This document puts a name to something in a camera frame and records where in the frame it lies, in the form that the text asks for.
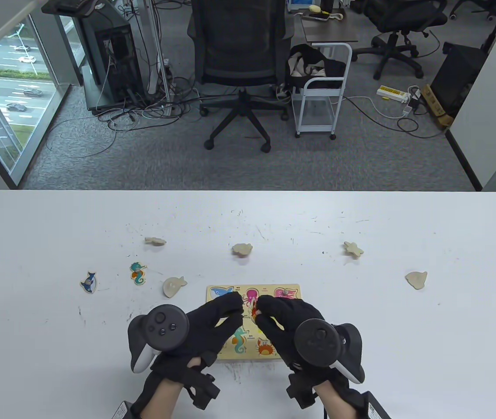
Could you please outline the person's right hand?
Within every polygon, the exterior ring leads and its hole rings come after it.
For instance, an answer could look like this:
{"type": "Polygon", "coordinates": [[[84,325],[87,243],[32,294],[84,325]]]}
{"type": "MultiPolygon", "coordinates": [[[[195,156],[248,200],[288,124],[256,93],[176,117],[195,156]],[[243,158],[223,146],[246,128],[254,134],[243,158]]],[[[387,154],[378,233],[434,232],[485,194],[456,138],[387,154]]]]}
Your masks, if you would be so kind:
{"type": "Polygon", "coordinates": [[[329,367],[315,367],[302,359],[295,347],[296,329],[308,319],[324,317],[314,306],[302,299],[260,297],[256,303],[256,324],[274,345],[287,366],[294,372],[298,383],[310,386],[323,403],[331,419],[355,419],[357,411],[344,401],[329,378],[333,371],[329,367]]]}

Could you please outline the person's left hand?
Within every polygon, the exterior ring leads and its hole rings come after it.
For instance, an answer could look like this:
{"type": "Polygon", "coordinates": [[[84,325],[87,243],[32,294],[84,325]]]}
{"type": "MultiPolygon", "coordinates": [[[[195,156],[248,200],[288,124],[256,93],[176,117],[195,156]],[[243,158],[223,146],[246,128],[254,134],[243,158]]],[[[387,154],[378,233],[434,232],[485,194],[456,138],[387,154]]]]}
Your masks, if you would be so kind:
{"type": "Polygon", "coordinates": [[[243,299],[238,292],[228,292],[187,313],[189,328],[177,347],[156,357],[144,383],[144,397],[154,395],[163,379],[184,385],[195,407],[206,409],[220,389],[214,378],[202,373],[217,359],[232,335],[243,323],[243,299]]]}

